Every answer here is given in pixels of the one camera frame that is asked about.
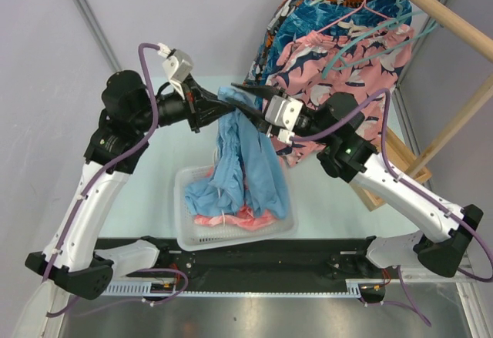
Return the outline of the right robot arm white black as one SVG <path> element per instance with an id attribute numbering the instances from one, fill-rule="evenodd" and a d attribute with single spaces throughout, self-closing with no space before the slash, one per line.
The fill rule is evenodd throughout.
<path id="1" fill-rule="evenodd" d="M 375 99 L 388 100 L 388 89 L 362 103 L 350 93 L 336 92 L 317 109 L 310 109 L 283 89 L 266 85 L 238 88 L 267 103 L 260 111 L 226 98 L 258 131 L 286 145 L 321 144 L 317 159 L 326 174 L 376 194 L 418 228 L 404 236 L 371 239 L 366 251 L 355 258 L 359 274 L 373 277 L 389 266 L 415 265 L 443 277 L 465 272 L 461 261 L 470 242 L 478 237 L 483 212 L 475 205 L 461 207 L 434 194 L 391 163 L 384 148 L 376 148 L 357 134 L 364 121 L 363 108 Z"/>

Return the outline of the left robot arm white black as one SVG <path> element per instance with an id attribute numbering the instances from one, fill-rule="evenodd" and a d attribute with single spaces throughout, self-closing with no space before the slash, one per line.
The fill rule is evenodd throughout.
<path id="1" fill-rule="evenodd" d="M 170 257 L 163 253 L 165 244 L 151 236 L 113 249 L 96 249 L 113 202 L 149 146 L 141 140 L 153 121 L 148 90 L 135 71 L 111 75 L 102 102 L 71 207 L 50 244 L 29 253 L 25 261 L 31 271 L 86 300 L 99 297 L 115 277 L 144 269 L 161 276 L 170 267 Z"/>

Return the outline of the light blue shorts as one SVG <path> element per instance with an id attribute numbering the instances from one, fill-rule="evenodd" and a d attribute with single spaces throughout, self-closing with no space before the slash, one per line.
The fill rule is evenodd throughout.
<path id="1" fill-rule="evenodd" d="M 191 214 L 233 215 L 247 206 L 255 217 L 268 211 L 285 219 L 290 213 L 289 188 L 270 139 L 239 109 L 220 117 L 218 124 L 212 175 L 184 189 Z"/>

